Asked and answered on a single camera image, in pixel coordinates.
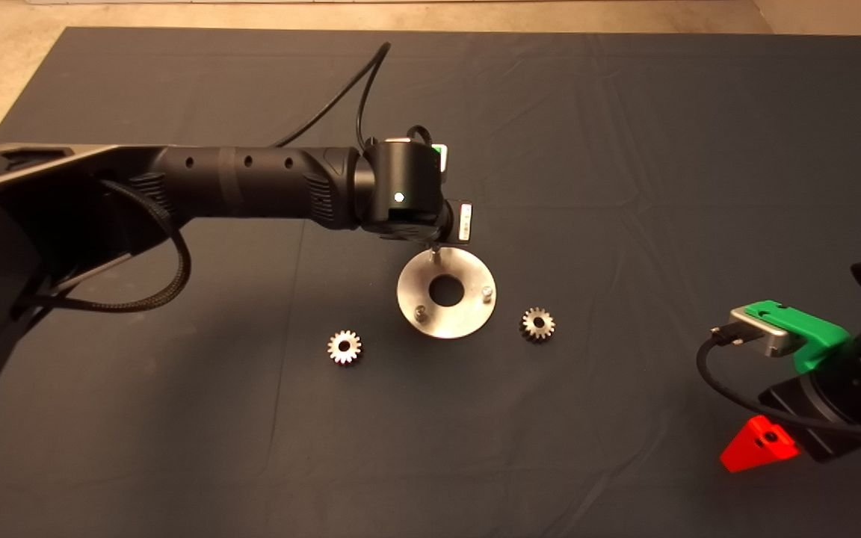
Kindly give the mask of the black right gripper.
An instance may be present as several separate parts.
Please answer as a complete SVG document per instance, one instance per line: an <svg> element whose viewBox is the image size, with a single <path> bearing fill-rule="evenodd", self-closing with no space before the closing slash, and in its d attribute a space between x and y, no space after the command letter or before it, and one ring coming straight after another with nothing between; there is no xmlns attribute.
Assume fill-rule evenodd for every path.
<svg viewBox="0 0 861 538"><path fill-rule="evenodd" d="M759 402L794 418L861 427L861 333L812 371L772 385ZM748 419L720 454L720 463L738 473L800 455L782 426L765 415Z"/></svg>

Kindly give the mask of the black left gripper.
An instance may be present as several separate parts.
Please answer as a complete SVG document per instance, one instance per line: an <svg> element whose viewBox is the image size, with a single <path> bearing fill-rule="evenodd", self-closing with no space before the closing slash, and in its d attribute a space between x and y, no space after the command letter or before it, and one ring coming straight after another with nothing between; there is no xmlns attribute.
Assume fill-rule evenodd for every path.
<svg viewBox="0 0 861 538"><path fill-rule="evenodd" d="M474 204L465 199L445 199L438 242L441 244L469 244L472 234Z"/></svg>

